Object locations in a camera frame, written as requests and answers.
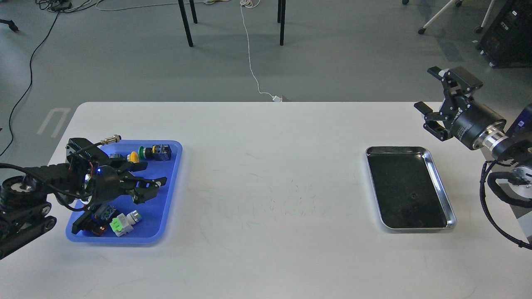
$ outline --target cable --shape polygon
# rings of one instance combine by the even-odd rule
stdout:
[[[499,164],[501,165],[497,160],[495,161],[486,161],[484,163],[484,165],[482,166],[482,172],[480,173],[480,205],[482,206],[482,210],[484,211],[484,214],[486,215],[486,217],[488,218],[488,221],[489,223],[491,223],[493,225],[493,227],[501,234],[503,235],[506,239],[510,240],[511,242],[514,242],[515,244],[517,244],[519,247],[524,247],[526,249],[529,249],[529,250],[532,250],[532,245],[524,242],[524,241],[521,241],[513,236],[511,236],[510,234],[508,234],[507,232],[505,232],[502,228],[500,228],[496,223],[495,223],[495,220],[493,220],[493,217],[492,215],[490,214],[489,212],[489,209],[488,209],[488,205],[486,203],[486,189],[485,189],[485,182],[486,182],[486,177],[487,177],[487,174],[491,171],[491,169],[493,168],[493,166],[495,166],[496,164]]]
[[[240,0],[240,6],[243,6],[247,9],[254,9],[255,7],[258,6],[260,2],[261,0],[259,0],[257,4],[253,5],[253,0]]]
[[[93,148],[93,147],[100,146],[100,145],[102,145],[101,142],[97,142],[97,143],[91,144],[91,145],[89,145],[89,146],[86,146],[86,147],[84,147],[84,148],[78,150],[78,151],[73,152],[72,155],[78,155],[78,154],[81,153],[81,152],[84,152],[84,151],[86,151],[86,150],[89,150],[89,149],[91,149],[91,148]]]
[[[101,10],[101,11],[123,11],[123,10],[130,10],[130,9],[141,9],[141,8],[144,8],[144,7],[165,6],[165,5],[177,5],[177,4],[179,4],[179,3],[150,4],[150,5],[142,5],[142,6],[126,7],[126,8],[123,8],[123,9],[113,9],[113,10],[108,10],[108,9],[101,9],[101,8],[98,7],[98,4],[99,4],[101,1],[98,1],[98,2],[96,3],[96,9]],[[204,4],[206,4],[206,5],[211,5],[211,4],[214,4],[214,3],[216,3],[216,2],[228,2],[228,1],[231,1],[231,0],[204,0],[204,1],[194,2],[194,3],[204,3]]]
[[[31,57],[30,57],[30,85],[28,86],[28,88],[26,89],[26,91],[24,92],[24,94],[20,97],[20,99],[17,101],[17,103],[13,106],[13,109],[11,110],[11,113],[9,114],[9,121],[7,122],[8,123],[8,126],[9,126],[9,133],[11,134],[11,141],[9,142],[9,144],[7,145],[7,147],[2,151],[2,153],[0,153],[0,156],[2,156],[5,151],[7,151],[7,149],[11,146],[11,144],[13,143],[13,128],[11,127],[11,118],[13,117],[13,112],[15,111],[15,108],[19,105],[20,101],[22,101],[22,99],[24,98],[24,96],[26,96],[26,94],[28,93],[28,91],[30,90],[31,86],[33,85],[33,69],[31,67],[31,62],[33,61],[33,57],[35,55],[35,52],[37,51],[37,49],[39,49],[41,47],[41,45],[46,41],[46,39],[48,38],[48,36],[50,36],[50,32],[52,32],[52,28],[54,28],[54,25],[55,25],[55,22],[57,21],[57,17],[59,16],[59,13],[57,13],[57,15],[55,16],[55,19],[54,19],[54,22],[52,23],[52,26],[50,27],[50,30],[48,30],[48,34],[46,34],[46,37],[43,39],[43,41],[40,42],[40,44],[35,48],[35,50],[33,51],[33,53],[31,54]]]
[[[18,170],[18,171],[20,171],[22,173],[25,173],[25,174],[31,176],[34,179],[40,181],[44,186],[50,188],[51,190],[53,190],[53,191],[55,191],[57,193],[61,193],[63,195],[72,196],[74,198],[79,198],[79,199],[86,199],[86,198],[91,196],[91,194],[76,194],[76,193],[71,193],[71,192],[68,192],[68,191],[65,191],[65,190],[61,190],[61,189],[55,187],[54,185],[46,182],[45,179],[43,179],[39,175],[33,173],[31,170],[28,170],[28,169],[26,169],[24,167],[16,166],[16,165],[13,165],[13,164],[0,163],[0,169]]]
[[[259,85],[259,81],[257,80],[257,77],[255,77],[255,74],[253,73],[253,70],[251,69],[251,49],[250,49],[250,35],[249,33],[247,32],[247,27],[246,27],[246,21],[244,20],[244,12],[242,11],[242,7],[247,7],[247,8],[254,8],[254,7],[257,7],[257,5],[259,3],[257,3],[255,6],[246,6],[246,3],[251,3],[251,0],[240,0],[240,14],[242,15],[242,23],[244,24],[244,29],[246,30],[246,36],[247,36],[247,57],[250,61],[250,71],[251,71],[251,75],[253,76],[253,78],[255,78],[255,81],[257,82],[257,89],[259,90],[259,94],[268,94],[271,96],[272,99],[274,99],[275,97],[272,96],[270,93],[267,93],[267,92],[261,92],[261,87]]]
[[[79,208],[69,206],[66,202],[63,201],[63,198],[57,192],[54,192],[54,195],[55,195],[55,199],[57,200],[57,202],[60,205],[62,205],[63,207],[69,209],[72,212],[81,212],[81,211],[86,211],[87,210],[87,207],[85,205],[83,207],[79,207]]]
[[[59,10],[56,10],[56,8],[61,5],[60,0],[35,0],[35,4],[39,5],[39,9],[40,10],[47,10],[49,12],[59,12],[59,13],[74,13],[74,12],[86,10],[87,8],[90,8],[90,7],[93,7],[93,6],[96,5],[96,3],[95,3],[93,5],[87,6],[91,2],[92,2],[92,0],[86,0],[83,4],[81,4],[78,7],[74,7],[74,8],[70,8],[70,9],[59,9]]]

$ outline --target green electrical component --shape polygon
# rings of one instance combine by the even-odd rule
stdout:
[[[122,223],[120,222],[118,218],[113,218],[113,221],[111,221],[110,225],[111,225],[111,229],[114,232],[119,232],[119,231],[122,231],[123,229]]]
[[[138,149],[138,155],[139,155],[139,157],[140,157],[141,160],[146,159],[146,158],[144,157],[144,146],[141,146],[141,147]]]

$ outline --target concrete floor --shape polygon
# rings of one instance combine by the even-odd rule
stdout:
[[[532,69],[492,69],[475,50],[473,41],[481,35],[473,30],[489,0],[452,7],[418,35],[446,2],[288,0],[281,47],[277,1],[262,0],[257,8],[244,10],[253,70],[263,91],[290,101],[441,101],[441,84],[426,70],[461,65],[484,82],[476,100],[513,121],[532,98]],[[74,6],[81,3],[73,0]],[[101,7],[147,3],[106,0]],[[503,4],[496,2],[490,20]],[[238,0],[196,4],[196,10],[199,23],[193,24],[187,7],[192,48],[177,5],[118,12],[91,7],[59,15],[34,57],[34,85],[15,111],[15,140],[0,162],[46,164],[83,102],[271,101],[257,92],[248,68]],[[0,19],[12,19],[20,29],[13,33],[0,27],[0,151],[10,140],[11,108],[29,83],[30,55],[54,18],[33,1],[0,2]],[[117,117],[138,118],[139,124],[143,119],[142,111],[117,111]],[[2,171],[0,179],[12,175]]]

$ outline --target blue tray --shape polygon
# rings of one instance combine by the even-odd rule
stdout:
[[[173,189],[176,185],[177,170],[183,147],[174,140],[122,140],[119,143],[112,143],[102,146],[101,149],[106,154],[118,153],[128,155],[138,151],[141,146],[149,147],[155,144],[169,144],[172,149],[170,161],[148,161],[146,170],[133,172],[135,176],[148,179],[167,177],[166,185],[162,186],[157,193],[157,197],[146,201],[143,204],[134,204],[131,196],[122,195],[109,202],[109,205],[117,208],[121,213],[127,215],[133,210],[137,210],[142,216],[142,220],[133,226],[133,231],[117,237],[111,228],[101,236],[97,237],[90,231],[80,231],[76,235],[72,233],[72,224],[83,212],[72,212],[70,220],[66,226],[66,237],[72,242],[89,243],[110,243],[110,244],[146,244],[158,240],[166,227],[170,203],[172,201]],[[81,202],[76,203],[76,207],[82,207]]]

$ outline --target metal tray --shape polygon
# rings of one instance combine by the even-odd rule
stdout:
[[[414,146],[366,150],[368,168],[383,224],[397,232],[451,229],[451,204],[429,151]]]

